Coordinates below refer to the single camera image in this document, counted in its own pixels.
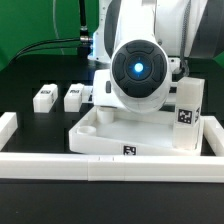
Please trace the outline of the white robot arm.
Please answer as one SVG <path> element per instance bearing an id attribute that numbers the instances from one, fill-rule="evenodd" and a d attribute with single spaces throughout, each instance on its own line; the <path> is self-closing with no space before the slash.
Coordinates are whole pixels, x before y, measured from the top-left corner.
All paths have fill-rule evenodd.
<path id="1" fill-rule="evenodd" d="M 189 58 L 224 52 L 224 0 L 99 0 L 99 26 L 88 59 L 93 102 L 136 113 L 160 109 L 172 74 Z"/>

